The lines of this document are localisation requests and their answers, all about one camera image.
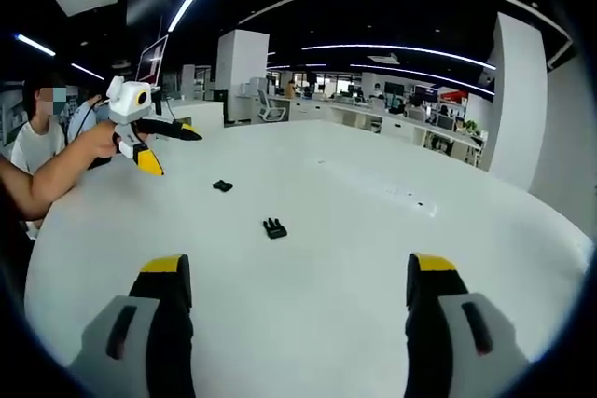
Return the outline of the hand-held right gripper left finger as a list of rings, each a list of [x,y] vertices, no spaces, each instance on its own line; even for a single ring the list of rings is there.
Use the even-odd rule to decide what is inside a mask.
[[[85,327],[69,371],[93,397],[193,397],[188,256],[147,262]]]

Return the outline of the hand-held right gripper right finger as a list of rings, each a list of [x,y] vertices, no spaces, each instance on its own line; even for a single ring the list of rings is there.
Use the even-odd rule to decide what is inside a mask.
[[[407,274],[405,395],[502,395],[528,365],[512,322],[445,258],[411,254]]]

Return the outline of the person's left hand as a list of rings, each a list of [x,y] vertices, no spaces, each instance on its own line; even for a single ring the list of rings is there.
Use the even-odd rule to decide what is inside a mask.
[[[111,158],[118,152],[119,139],[114,140],[116,124],[102,121],[88,131],[92,153],[97,158]]]

